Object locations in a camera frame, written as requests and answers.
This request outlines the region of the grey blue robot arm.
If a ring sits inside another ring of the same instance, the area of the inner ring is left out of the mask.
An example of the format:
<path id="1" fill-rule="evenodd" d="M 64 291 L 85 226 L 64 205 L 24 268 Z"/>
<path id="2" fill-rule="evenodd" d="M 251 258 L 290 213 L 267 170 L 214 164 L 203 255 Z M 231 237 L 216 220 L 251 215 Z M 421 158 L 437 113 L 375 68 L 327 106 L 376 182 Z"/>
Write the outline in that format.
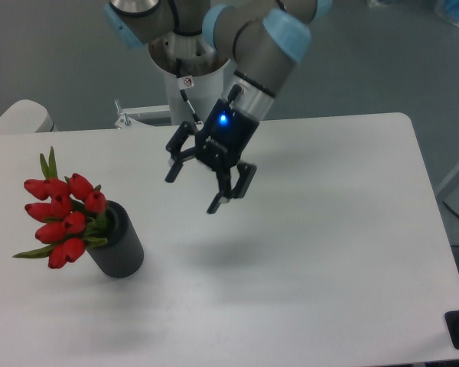
<path id="1" fill-rule="evenodd" d="M 110 1 L 104 13 L 128 48 L 147 47 L 164 74 L 173 182 L 195 159 L 216 174 L 208 207 L 243 198 L 256 166 L 241 156 L 311 43 L 329 1 Z"/>

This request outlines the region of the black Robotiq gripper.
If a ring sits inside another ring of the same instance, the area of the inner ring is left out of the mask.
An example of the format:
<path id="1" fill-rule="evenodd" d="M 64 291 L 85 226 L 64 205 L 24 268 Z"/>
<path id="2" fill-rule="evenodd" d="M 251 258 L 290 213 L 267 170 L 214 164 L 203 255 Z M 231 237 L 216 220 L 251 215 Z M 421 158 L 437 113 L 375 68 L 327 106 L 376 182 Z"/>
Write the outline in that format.
<path id="1" fill-rule="evenodd" d="M 227 101 L 218 99 L 205 122 L 183 122 L 166 144 L 165 149 L 171 154 L 171 168 L 165 181 L 173 183 L 184 162 L 193 159 L 196 154 L 197 160 L 216 172 L 218 181 L 219 192 L 208 206 L 207 214 L 216 213 L 224 203 L 243 198 L 257 166 L 240 160 L 258 127 L 258 121 L 231 108 Z M 191 135 L 194 135 L 195 147 L 183 151 L 182 147 Z M 216 156 L 221 159 L 222 166 L 216 167 Z M 232 187 L 230 169 L 235 166 L 239 178 Z"/>

